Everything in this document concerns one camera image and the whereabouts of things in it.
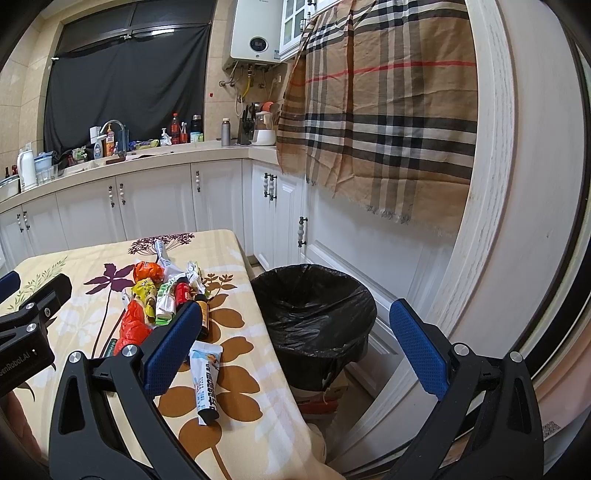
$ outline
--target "thermos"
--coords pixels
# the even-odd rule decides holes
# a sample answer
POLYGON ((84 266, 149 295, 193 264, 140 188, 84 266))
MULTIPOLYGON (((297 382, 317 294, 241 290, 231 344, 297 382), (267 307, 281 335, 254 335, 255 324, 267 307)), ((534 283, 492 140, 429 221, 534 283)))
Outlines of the thermos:
POLYGON ((229 118, 222 119, 222 146, 223 147, 230 146, 230 119, 229 118))

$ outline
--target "trash bag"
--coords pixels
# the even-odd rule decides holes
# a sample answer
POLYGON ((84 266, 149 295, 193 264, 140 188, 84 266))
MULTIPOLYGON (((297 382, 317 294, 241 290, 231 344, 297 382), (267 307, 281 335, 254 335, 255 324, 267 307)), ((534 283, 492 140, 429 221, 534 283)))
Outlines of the trash bag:
POLYGON ((324 391, 367 351, 377 308, 353 277, 321 265, 291 265, 259 275, 252 289, 292 387, 324 391))

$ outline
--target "plaid fabric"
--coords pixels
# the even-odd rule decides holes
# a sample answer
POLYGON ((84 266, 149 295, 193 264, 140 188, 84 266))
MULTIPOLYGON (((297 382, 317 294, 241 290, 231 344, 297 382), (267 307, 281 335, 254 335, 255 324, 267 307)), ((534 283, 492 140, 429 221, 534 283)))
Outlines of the plaid fabric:
POLYGON ((455 233, 477 112, 463 0, 342 0, 303 34, 279 164, 374 213, 455 233))

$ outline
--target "beige tile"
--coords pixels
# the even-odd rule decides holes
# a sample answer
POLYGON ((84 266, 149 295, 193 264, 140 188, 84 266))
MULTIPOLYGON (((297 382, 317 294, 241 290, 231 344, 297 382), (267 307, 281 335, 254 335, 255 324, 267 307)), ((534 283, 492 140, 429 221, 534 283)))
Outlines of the beige tile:
POLYGON ((223 43, 226 38, 226 21, 214 20, 212 36, 209 39, 208 59, 221 59, 223 57, 223 43))
POLYGON ((227 20, 230 16, 230 7, 236 4, 236 0, 217 0, 216 11, 213 14, 214 20, 227 20))
POLYGON ((207 60, 207 74, 205 78, 206 102, 233 102, 236 90, 229 85, 220 87, 221 80, 228 81, 230 76, 222 70, 222 59, 209 58, 207 60))
POLYGON ((27 67, 8 59, 0 72, 0 105, 20 106, 27 67))
POLYGON ((18 118, 20 111, 17 106, 0 106, 0 153, 18 150, 18 118))
POLYGON ((39 33, 31 58, 29 58, 29 65, 33 65, 45 57, 53 56, 63 28, 64 25, 57 21, 43 24, 43 29, 39 33))
POLYGON ((39 32, 37 30, 31 27, 27 28, 25 34, 18 41, 17 46, 14 47, 10 58, 21 65, 28 67, 29 61, 31 60, 31 53, 35 48, 38 38, 39 32))
POLYGON ((8 167, 9 174, 12 175, 12 166, 17 164, 17 155, 18 150, 0 153, 0 174, 2 178, 4 178, 6 167, 8 167))
POLYGON ((21 107, 18 127, 18 145, 43 139, 43 118, 45 116, 45 97, 39 96, 21 107))
POLYGON ((215 140, 221 137, 222 118, 230 119, 230 133, 232 138, 238 133, 238 117, 234 110, 234 102, 209 102, 205 104, 203 128, 205 140, 215 140))
POLYGON ((47 96, 47 83, 51 71, 51 60, 45 57, 33 63, 27 70, 25 86, 22 90, 21 105, 25 105, 39 96, 47 96))

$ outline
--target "white cabinet door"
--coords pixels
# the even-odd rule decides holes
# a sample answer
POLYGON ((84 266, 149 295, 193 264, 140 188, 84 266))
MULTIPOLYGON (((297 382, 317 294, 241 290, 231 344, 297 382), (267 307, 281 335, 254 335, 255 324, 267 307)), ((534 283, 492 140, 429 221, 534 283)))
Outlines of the white cabinet door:
POLYGON ((117 197, 115 177, 56 193, 61 224, 70 249, 126 240, 117 197))
POLYGON ((33 256, 22 218, 22 209, 19 206, 0 215, 0 241, 8 271, 33 256))
POLYGON ((274 250, 273 268, 300 263, 298 224, 302 213, 303 181, 279 174, 273 180, 274 250))
POLYGON ((68 250, 54 193, 24 203, 22 217, 33 255, 68 250))
POLYGON ((244 248, 242 160, 191 164, 197 230, 227 229, 244 248))
POLYGON ((273 210, 275 204, 269 196, 269 174, 277 171, 266 164, 252 165, 252 246, 254 253, 265 270, 273 266, 273 210))
POLYGON ((127 240, 196 230, 191 165, 115 178, 127 240))

